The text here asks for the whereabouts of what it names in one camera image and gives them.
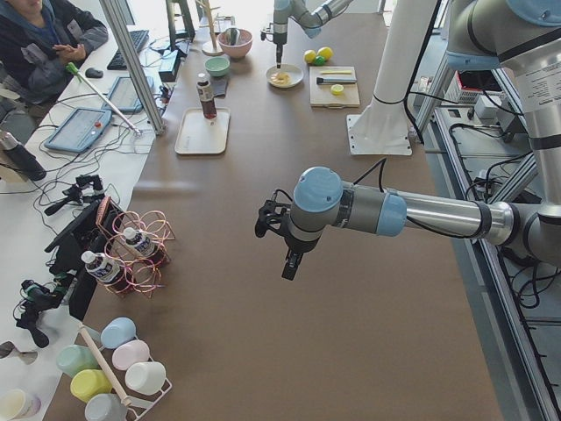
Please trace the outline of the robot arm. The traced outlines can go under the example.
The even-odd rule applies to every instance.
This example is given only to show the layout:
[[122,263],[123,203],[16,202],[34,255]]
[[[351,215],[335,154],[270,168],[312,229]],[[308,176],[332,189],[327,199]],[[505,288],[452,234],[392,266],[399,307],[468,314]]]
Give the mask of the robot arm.
[[310,38],[315,37],[321,28],[333,18],[346,11],[351,1],[324,1],[311,11],[301,0],[276,0],[273,2],[273,20],[270,24],[275,44],[275,65],[281,67],[283,49],[288,42],[288,20],[293,19]]
[[401,1],[383,43],[371,103],[347,132],[355,154],[389,155],[399,168],[396,189],[348,181],[320,160],[333,147],[327,118],[308,121],[295,111],[276,120],[275,173],[295,183],[286,202],[270,200],[259,212],[257,236],[283,239],[285,279],[295,277],[305,253],[328,226],[393,237],[406,226],[458,239],[485,239],[552,266],[560,263],[560,4],[557,1],[455,1],[446,55],[458,70],[513,70],[528,125],[529,143],[543,179],[539,204],[432,196],[409,150],[410,81],[438,9],[435,1]]

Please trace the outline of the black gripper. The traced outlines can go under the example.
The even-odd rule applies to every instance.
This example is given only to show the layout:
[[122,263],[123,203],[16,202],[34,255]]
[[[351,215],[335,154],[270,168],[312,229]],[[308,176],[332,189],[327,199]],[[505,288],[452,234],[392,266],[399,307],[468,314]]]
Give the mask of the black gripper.
[[275,63],[276,67],[280,68],[282,64],[284,36],[282,34],[274,34],[273,43],[275,44]]
[[300,248],[289,247],[286,257],[285,264],[281,273],[281,277],[285,280],[294,280],[298,267],[302,261],[304,252]]

